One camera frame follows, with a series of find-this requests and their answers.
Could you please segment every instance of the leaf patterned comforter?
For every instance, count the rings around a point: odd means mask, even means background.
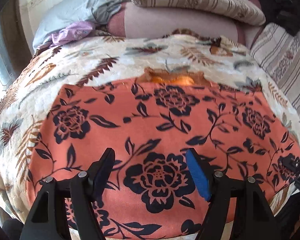
[[[146,67],[174,72],[186,66],[189,72],[203,71],[206,79],[240,90],[261,85],[271,110],[300,145],[297,112],[249,51],[225,37],[212,44],[179,34],[154,40],[92,37],[32,59],[0,103],[0,206],[25,221],[30,209],[26,180],[31,180],[32,150],[43,120],[55,111],[52,103],[64,84],[100,86],[141,76]],[[105,95],[105,100],[111,101],[111,95]],[[292,188],[275,196],[271,205],[275,212]]]

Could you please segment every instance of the silver bolt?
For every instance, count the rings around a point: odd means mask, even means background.
[[[216,176],[218,178],[221,178],[223,176],[223,172],[222,171],[215,171],[214,176]]]
[[[256,179],[254,177],[248,177],[248,181],[250,183],[255,183],[256,182]]]
[[[85,176],[87,176],[87,172],[86,171],[80,171],[78,176],[79,176],[79,178],[84,178]]]
[[[46,177],[45,181],[46,181],[46,183],[50,183],[51,181],[53,181],[53,177],[51,177],[51,176]]]

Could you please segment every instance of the beige striped fabric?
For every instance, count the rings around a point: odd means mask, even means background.
[[[250,54],[272,77],[300,116],[300,39],[270,23]]]
[[[250,25],[262,25],[265,15],[248,0],[131,0],[140,7],[191,8],[224,15]]]

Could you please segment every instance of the coral cloth with black flowers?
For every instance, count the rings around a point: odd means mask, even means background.
[[[107,147],[116,161],[93,209],[106,237],[159,239],[193,234],[208,203],[195,189],[184,154],[194,147],[214,170],[252,176],[266,198],[294,174],[300,161],[293,135],[274,116],[259,88],[241,92],[213,84],[175,86],[121,80],[100,87],[64,85],[43,122],[30,164],[32,204],[47,176],[72,178]],[[234,217],[231,202],[228,221]],[[76,228],[70,199],[69,225]]]

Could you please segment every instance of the gray pillow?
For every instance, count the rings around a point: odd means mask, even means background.
[[[52,7],[43,17],[34,36],[34,50],[52,33],[78,21],[107,24],[125,0],[64,0]]]

